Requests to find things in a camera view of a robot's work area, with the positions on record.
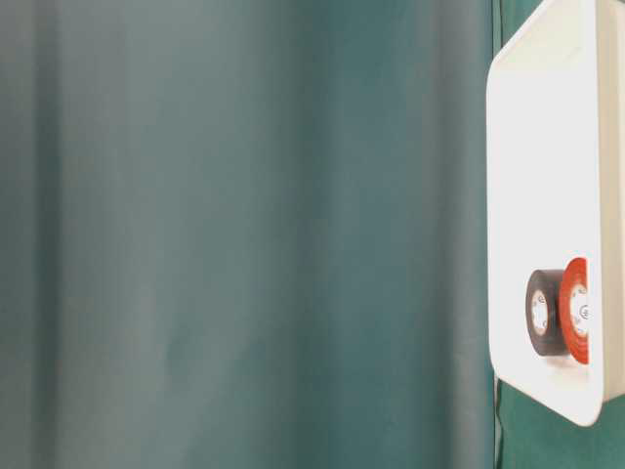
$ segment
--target tape roll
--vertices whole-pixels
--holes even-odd
[[[588,284],[586,259],[578,257],[568,263],[560,286],[560,323],[570,354],[588,363]]]
[[[566,355],[558,315],[563,271],[534,271],[525,292],[525,320],[531,345],[540,356]]]

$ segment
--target teal fabric backdrop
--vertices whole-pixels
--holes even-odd
[[[501,26],[501,43],[510,39],[539,3],[538,0],[493,1],[493,30],[497,35],[497,28]],[[625,466],[624,398],[605,405],[599,421],[590,428],[575,426],[506,384],[502,385],[498,406],[503,434],[498,467],[611,469]]]
[[[0,6],[0,465],[492,466],[478,0]]]

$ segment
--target curtain fold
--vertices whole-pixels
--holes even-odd
[[[491,467],[490,7],[5,2],[3,467]]]

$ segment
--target black tape roll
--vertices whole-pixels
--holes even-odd
[[[525,319],[531,345],[538,355],[566,355],[558,315],[560,284],[564,271],[534,271],[525,293]]]

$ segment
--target white label on tape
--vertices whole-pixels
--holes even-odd
[[[586,287],[576,284],[570,292],[570,319],[575,333],[580,337],[588,335],[588,292]]]
[[[534,291],[534,295],[531,297],[531,319],[538,335],[547,332],[549,309],[545,294],[541,290]]]

